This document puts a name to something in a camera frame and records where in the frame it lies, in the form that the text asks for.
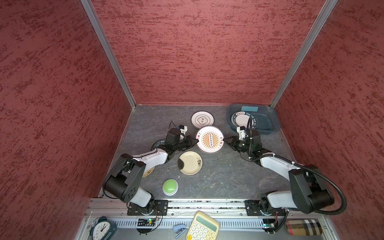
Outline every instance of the red textured wall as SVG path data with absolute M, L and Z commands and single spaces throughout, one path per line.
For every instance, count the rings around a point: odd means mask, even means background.
M 0 239 L 66 239 L 130 106 L 79 0 L 0 3 Z
M 345 192 L 345 240 L 384 236 L 384 2 L 339 0 L 277 111 L 296 159 Z
M 137 103 L 269 104 L 324 0 L 93 0 Z

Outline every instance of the white plate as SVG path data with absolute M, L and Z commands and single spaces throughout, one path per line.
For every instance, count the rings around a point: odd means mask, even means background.
M 232 115 L 231 121 L 235 126 L 238 127 L 247 127 L 248 119 L 252 118 L 252 129 L 255 129 L 257 127 L 257 119 L 248 112 L 237 112 L 234 115 Z
M 194 175 L 200 171 L 203 160 L 197 152 L 188 151 L 179 157 L 177 165 L 182 173 Z
M 193 126 L 202 128 L 212 126 L 214 124 L 214 117 L 209 112 L 200 111 L 192 115 L 191 121 Z
M 196 133 L 197 147 L 205 153 L 217 153 L 223 148 L 223 133 L 214 126 L 200 128 Z

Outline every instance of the plastic bin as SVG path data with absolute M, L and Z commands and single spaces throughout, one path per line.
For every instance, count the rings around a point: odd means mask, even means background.
M 277 112 L 270 106 L 234 103 L 227 109 L 227 121 L 231 129 L 235 132 L 237 126 L 232 124 L 231 117 L 233 114 L 240 111 L 248 112 L 257 119 L 255 129 L 259 134 L 268 135 L 279 131 L 281 128 Z

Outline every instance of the beige plate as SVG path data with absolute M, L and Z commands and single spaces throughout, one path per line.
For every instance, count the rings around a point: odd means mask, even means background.
M 146 171 L 144 172 L 144 174 L 143 174 L 143 177 L 146 177 L 146 176 L 148 176 L 149 174 L 151 174 L 151 173 L 153 172 L 153 169 L 155 169 L 155 167 L 146 170 Z
M 203 160 L 197 152 L 189 151 L 179 157 L 178 166 L 182 173 L 194 175 L 200 171 L 203 166 Z

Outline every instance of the calculator display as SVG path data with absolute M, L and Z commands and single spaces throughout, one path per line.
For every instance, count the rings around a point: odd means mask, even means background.
M 208 222 L 207 220 L 205 220 L 204 218 L 202 218 L 200 216 L 197 216 L 196 220 L 198 222 L 204 224 L 207 228 L 210 228 L 214 232 L 217 230 L 217 227 L 215 225 L 213 225 L 212 223 Z

